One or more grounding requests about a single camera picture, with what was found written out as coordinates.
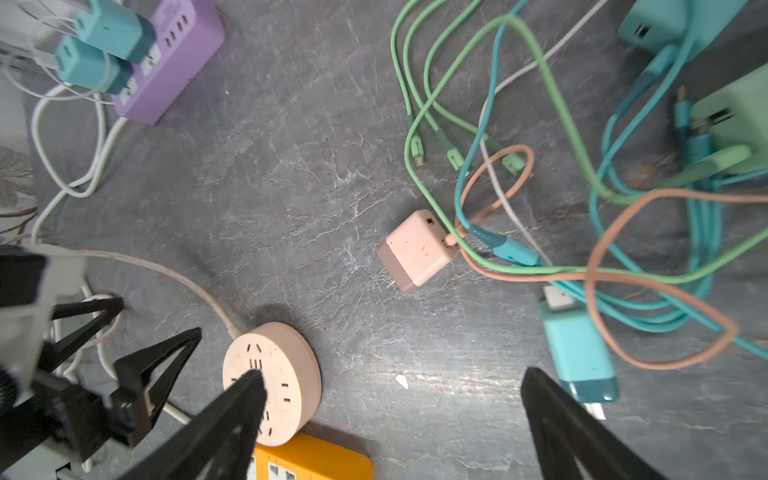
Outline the teal charger with white cable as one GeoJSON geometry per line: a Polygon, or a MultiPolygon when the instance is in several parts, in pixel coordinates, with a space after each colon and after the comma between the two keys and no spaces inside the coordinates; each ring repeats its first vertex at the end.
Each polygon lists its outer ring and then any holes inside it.
{"type": "Polygon", "coordinates": [[[88,90],[119,94],[132,74],[127,61],[73,36],[64,36],[61,39],[55,57],[60,66],[58,78],[88,90]]]}

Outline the pink round power socket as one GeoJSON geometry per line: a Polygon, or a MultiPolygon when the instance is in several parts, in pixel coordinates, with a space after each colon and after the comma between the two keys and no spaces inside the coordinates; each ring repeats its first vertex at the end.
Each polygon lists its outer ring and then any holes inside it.
{"type": "Polygon", "coordinates": [[[281,446],[317,413],[322,395],[317,358],[296,329],[269,322],[229,346],[223,362],[223,387],[229,388],[250,370],[261,372],[267,392],[257,443],[281,446]]]}

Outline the green charger cube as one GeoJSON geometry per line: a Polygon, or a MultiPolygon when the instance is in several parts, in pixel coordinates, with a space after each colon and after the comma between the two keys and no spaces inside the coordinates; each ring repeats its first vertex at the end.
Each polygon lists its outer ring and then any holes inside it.
{"type": "Polygon", "coordinates": [[[751,149],[751,156],[727,169],[728,174],[767,167],[767,69],[763,65],[693,106],[694,124],[708,129],[717,150],[736,145],[751,149]]]}

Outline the pink charger adapter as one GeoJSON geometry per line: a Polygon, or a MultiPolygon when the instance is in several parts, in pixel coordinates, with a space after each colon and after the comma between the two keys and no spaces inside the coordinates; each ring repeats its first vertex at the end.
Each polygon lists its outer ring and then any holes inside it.
{"type": "Polygon", "coordinates": [[[459,253],[433,212],[417,210],[377,247],[376,254],[404,294],[423,286],[459,253]]]}

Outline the orange power strip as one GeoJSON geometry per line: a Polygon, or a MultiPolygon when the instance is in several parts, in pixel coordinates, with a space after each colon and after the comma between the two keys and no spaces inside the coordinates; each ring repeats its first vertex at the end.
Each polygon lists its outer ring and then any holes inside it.
{"type": "Polygon", "coordinates": [[[374,466],[363,454],[298,433],[279,447],[257,444],[246,478],[373,480],[374,466]]]}

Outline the purple power strip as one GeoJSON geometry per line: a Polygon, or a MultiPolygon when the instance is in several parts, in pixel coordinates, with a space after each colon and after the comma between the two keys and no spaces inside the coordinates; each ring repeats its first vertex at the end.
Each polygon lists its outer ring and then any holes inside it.
{"type": "Polygon", "coordinates": [[[213,0],[164,0],[150,21],[156,40],[112,100],[119,116],[154,125],[221,47],[225,30],[213,0]]]}

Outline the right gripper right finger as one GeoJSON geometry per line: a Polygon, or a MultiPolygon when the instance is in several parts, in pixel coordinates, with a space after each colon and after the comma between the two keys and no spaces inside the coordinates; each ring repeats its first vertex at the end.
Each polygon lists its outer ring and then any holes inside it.
{"type": "Polygon", "coordinates": [[[526,369],[521,384],[542,475],[545,479],[662,479],[569,396],[544,371],[526,369]]]}

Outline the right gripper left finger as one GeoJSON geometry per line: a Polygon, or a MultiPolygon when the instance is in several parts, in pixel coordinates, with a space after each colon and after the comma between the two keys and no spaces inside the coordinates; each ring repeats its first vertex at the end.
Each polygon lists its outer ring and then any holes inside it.
{"type": "Polygon", "coordinates": [[[259,370],[249,370],[124,479],[245,479],[265,411],[259,370]]]}

